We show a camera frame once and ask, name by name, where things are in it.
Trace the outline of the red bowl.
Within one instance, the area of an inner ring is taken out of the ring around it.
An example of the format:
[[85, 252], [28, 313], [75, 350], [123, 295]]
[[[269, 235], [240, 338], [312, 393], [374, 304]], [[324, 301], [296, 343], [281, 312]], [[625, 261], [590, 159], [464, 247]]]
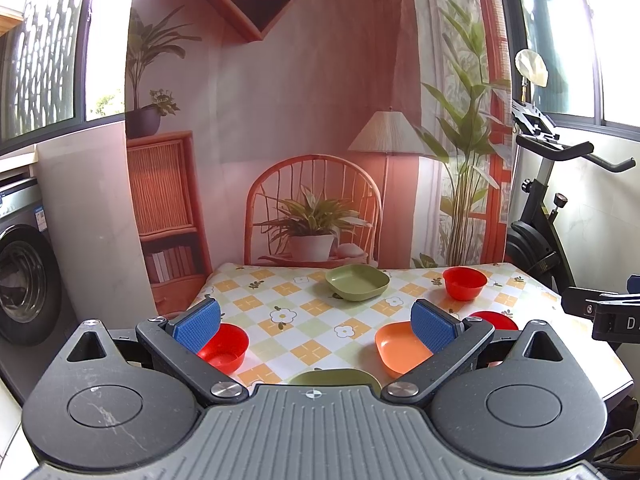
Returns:
[[198, 352], [198, 356], [226, 375], [232, 375], [244, 362], [250, 338], [241, 327], [221, 323], [217, 333]]
[[453, 266], [442, 272], [447, 294], [454, 300], [474, 300], [488, 282], [487, 276], [467, 266]]

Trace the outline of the red bowl edge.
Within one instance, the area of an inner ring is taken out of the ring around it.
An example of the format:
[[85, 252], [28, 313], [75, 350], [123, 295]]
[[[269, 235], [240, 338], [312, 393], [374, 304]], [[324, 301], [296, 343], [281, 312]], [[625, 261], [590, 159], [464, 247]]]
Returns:
[[476, 311], [472, 313], [472, 316], [489, 322], [496, 330], [518, 330], [518, 324], [512, 318], [499, 312]]

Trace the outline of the green square bowl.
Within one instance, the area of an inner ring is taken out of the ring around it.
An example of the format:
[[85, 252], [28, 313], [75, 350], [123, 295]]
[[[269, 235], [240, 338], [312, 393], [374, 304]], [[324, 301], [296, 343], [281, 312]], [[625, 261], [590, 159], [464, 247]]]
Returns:
[[381, 296], [390, 284], [390, 276], [366, 264], [346, 264], [326, 272], [331, 289], [342, 299], [363, 302]]

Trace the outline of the green square plate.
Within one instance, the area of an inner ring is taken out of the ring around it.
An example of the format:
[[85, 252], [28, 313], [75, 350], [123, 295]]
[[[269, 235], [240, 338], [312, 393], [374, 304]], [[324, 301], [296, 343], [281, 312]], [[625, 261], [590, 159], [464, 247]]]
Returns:
[[293, 386], [348, 387], [367, 386], [379, 396], [382, 390], [380, 382], [364, 370], [356, 368], [332, 368], [332, 370], [308, 370], [291, 378]]

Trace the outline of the orange square plate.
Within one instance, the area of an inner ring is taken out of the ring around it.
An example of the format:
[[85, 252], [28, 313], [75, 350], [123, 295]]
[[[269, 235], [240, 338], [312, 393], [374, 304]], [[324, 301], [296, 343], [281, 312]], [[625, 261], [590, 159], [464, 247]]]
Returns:
[[409, 321], [382, 326], [375, 334], [378, 355], [391, 378], [399, 378], [428, 360], [433, 352], [416, 338]]

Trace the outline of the checkered floral tablecloth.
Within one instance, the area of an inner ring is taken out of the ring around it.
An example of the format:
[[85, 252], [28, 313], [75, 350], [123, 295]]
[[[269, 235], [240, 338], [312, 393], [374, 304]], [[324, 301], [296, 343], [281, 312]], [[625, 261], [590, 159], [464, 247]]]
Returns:
[[221, 307], [224, 322], [246, 331], [250, 345], [234, 378], [247, 387], [285, 384], [307, 370], [358, 368], [390, 380], [378, 356], [379, 328], [405, 322], [414, 300], [426, 298], [457, 318], [495, 311], [518, 326], [559, 310], [560, 297], [509, 263], [484, 264], [487, 285], [474, 301], [451, 299], [442, 269], [390, 270], [381, 296], [348, 302], [334, 294], [322, 269], [225, 263], [198, 293]]

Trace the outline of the grey washing machine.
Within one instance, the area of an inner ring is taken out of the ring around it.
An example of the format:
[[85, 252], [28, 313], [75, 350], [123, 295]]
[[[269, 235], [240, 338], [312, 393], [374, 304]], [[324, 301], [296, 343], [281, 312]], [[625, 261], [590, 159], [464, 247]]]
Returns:
[[27, 168], [1, 175], [0, 233], [1, 379], [23, 404], [78, 325]]

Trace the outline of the printed room backdrop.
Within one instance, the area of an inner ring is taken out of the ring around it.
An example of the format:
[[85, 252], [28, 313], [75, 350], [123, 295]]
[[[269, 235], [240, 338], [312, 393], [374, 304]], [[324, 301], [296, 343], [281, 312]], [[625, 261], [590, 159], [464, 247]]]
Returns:
[[506, 254], [502, 0], [132, 0], [126, 135], [157, 311], [225, 262]]

